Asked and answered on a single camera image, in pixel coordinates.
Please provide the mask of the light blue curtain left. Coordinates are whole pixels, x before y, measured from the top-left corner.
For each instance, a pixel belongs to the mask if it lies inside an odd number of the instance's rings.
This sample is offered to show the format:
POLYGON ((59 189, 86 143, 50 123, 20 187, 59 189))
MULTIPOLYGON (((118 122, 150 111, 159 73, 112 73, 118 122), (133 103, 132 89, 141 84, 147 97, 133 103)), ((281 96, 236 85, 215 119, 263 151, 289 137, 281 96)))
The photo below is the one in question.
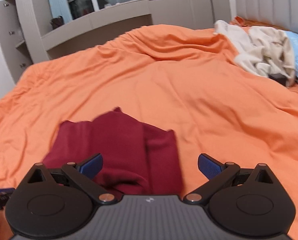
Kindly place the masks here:
POLYGON ((48 0, 53 18, 61 16, 67 24, 73 20, 67 0, 48 0))

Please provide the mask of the grey built-in wall cabinet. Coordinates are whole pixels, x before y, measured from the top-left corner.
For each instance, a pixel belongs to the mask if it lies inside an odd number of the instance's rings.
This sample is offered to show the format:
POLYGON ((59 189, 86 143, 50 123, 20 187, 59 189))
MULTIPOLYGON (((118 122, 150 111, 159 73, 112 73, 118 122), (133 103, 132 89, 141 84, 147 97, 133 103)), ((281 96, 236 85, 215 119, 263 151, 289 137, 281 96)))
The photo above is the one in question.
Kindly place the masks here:
POLYGON ((83 15, 57 29, 48 0, 0 0, 0 46, 13 82, 32 64, 90 48, 144 25, 206 29, 230 21, 234 0, 134 0, 83 15))

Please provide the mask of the orange bed duvet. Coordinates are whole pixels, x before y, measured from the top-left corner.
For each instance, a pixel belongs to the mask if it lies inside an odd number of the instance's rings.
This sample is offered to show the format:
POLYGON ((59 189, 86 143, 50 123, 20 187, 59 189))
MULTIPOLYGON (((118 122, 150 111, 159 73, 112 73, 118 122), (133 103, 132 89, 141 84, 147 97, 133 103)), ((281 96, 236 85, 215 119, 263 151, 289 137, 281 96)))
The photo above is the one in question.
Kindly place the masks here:
POLYGON ((266 163, 296 206, 298 86, 252 75, 212 29, 153 25, 87 50, 30 66, 0 100, 0 188, 16 187, 51 149, 59 125, 120 107, 175 131, 183 192, 205 182, 202 152, 242 167, 266 163))

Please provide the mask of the dark bag on shelf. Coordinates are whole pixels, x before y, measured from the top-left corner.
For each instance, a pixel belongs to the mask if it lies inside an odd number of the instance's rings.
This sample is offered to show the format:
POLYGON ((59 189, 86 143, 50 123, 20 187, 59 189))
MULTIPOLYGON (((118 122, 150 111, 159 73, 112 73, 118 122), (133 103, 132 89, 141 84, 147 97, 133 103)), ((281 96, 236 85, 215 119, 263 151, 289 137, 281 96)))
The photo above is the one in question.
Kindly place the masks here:
POLYGON ((58 27, 61 27, 64 25, 64 19, 62 16, 58 16, 56 18, 52 18, 49 23, 52 26, 52 29, 55 30, 58 27))

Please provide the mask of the cream white crumpled garment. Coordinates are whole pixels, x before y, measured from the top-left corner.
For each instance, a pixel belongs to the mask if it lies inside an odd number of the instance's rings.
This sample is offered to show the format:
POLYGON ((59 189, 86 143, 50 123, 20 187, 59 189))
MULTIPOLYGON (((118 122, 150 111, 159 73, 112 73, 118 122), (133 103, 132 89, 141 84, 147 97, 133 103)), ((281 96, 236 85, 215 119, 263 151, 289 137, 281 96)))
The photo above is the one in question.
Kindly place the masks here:
POLYGON ((246 72, 269 78, 281 76, 284 86, 296 79, 295 53, 286 31, 274 27, 252 26, 247 31, 237 25, 218 20, 215 33, 224 35, 236 48, 234 62, 246 72))

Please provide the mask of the dark red knit shirt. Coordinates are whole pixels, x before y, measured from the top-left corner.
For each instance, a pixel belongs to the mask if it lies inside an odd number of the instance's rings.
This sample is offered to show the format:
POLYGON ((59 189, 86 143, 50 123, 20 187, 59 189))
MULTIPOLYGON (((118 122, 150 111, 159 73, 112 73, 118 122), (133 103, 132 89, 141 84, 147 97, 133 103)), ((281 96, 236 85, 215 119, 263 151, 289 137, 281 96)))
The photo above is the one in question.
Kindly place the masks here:
POLYGON ((183 189, 174 131, 140 122, 120 108, 93 121, 63 122, 43 163, 58 168, 96 153, 103 157, 103 168, 93 181, 117 197, 179 195, 183 189))

